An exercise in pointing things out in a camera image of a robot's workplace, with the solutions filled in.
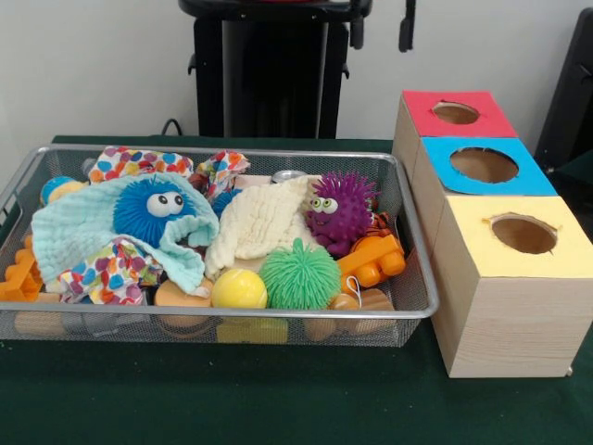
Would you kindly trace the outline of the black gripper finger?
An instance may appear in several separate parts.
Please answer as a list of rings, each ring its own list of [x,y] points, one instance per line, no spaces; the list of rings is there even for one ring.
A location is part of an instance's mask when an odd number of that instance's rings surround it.
[[[350,2],[352,18],[350,21],[350,46],[355,50],[363,47],[364,41],[364,17],[362,14],[362,1],[352,0]]]
[[[415,26],[415,0],[407,0],[405,15],[399,26],[399,52],[406,53],[413,48]]]

